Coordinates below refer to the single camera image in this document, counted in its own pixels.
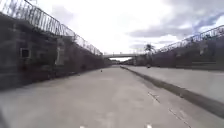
overpass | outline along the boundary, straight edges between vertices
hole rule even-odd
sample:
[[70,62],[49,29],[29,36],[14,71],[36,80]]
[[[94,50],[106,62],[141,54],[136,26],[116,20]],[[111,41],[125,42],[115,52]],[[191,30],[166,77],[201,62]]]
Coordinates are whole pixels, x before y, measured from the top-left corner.
[[125,58],[144,55],[145,53],[120,53],[120,54],[104,54],[103,58]]

asphalt road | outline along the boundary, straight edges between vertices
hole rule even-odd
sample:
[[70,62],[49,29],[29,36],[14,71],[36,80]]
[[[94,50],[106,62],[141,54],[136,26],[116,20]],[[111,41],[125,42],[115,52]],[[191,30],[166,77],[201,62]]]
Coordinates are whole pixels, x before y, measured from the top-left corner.
[[224,127],[223,119],[119,67],[2,92],[0,109],[8,128]]

palm tree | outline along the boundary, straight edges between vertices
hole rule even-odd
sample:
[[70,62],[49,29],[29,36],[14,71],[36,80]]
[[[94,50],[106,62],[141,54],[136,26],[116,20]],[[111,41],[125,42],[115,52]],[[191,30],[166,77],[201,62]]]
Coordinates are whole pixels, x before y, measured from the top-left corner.
[[145,51],[152,52],[154,50],[154,46],[151,44],[146,44]]
[[152,53],[152,51],[154,50],[154,46],[151,44],[146,44],[145,46],[145,51],[148,52],[146,54],[146,64],[147,67],[149,68],[150,65],[152,65],[152,55],[150,55]]

sky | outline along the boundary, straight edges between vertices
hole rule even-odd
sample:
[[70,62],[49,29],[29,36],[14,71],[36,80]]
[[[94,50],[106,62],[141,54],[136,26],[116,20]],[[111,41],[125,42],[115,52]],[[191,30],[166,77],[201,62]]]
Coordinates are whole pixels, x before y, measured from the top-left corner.
[[103,53],[156,49],[224,24],[224,0],[37,0]]

fence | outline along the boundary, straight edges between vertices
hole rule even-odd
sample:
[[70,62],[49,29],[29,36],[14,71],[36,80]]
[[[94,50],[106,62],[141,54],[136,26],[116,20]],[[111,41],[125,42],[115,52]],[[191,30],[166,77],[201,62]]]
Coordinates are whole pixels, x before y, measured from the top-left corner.
[[173,50],[175,48],[183,48],[191,43],[199,43],[203,40],[206,40],[207,38],[217,38],[217,37],[221,37],[223,35],[224,35],[224,25],[219,26],[214,29],[211,29],[211,30],[208,30],[206,32],[200,33],[198,35],[194,35],[192,37],[186,38],[180,42],[176,42],[176,43],[170,44],[168,46],[165,46],[165,47],[155,51],[154,54],[159,53],[159,52],[167,52],[167,51]]
[[0,12],[17,20],[27,21],[34,27],[57,36],[71,37],[74,43],[95,55],[102,53],[67,26],[26,0],[0,0]]

